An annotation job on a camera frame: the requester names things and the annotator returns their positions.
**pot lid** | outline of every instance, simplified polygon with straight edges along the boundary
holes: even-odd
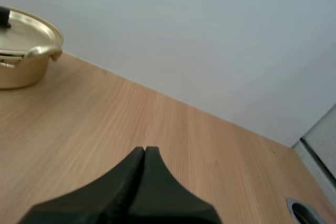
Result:
[[[19,56],[36,46],[63,43],[49,22],[11,7],[0,7],[0,55]]]

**wooden tabletop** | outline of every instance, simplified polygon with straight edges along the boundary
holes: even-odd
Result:
[[[1,224],[90,183],[136,146],[158,146],[223,223],[294,223],[288,197],[336,222],[293,149],[70,55],[39,84],[0,91],[0,111]]]

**pot handle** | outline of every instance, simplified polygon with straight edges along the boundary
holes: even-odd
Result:
[[[48,55],[53,61],[58,60],[61,56],[63,50],[60,46],[48,45],[48,46],[37,46],[30,49],[24,56],[23,60],[29,59],[37,56]]]
[[[16,68],[23,61],[26,61],[33,57],[45,56],[45,55],[50,56],[53,61],[56,61],[61,56],[62,52],[63,52],[62,48],[56,45],[37,46],[37,47],[31,48],[23,56],[0,55],[0,66],[7,67],[7,68]],[[17,60],[17,62],[16,63],[6,63],[4,62],[4,60]]]

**wood grain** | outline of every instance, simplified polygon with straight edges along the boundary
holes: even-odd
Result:
[[[149,145],[224,223],[294,223],[287,197],[336,220],[293,149],[66,54],[41,83],[0,91],[0,111],[1,224]]]

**gold pot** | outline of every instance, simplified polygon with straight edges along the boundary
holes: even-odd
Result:
[[[63,36],[49,22],[11,7],[0,7],[0,89],[38,82],[49,59],[62,54]]]

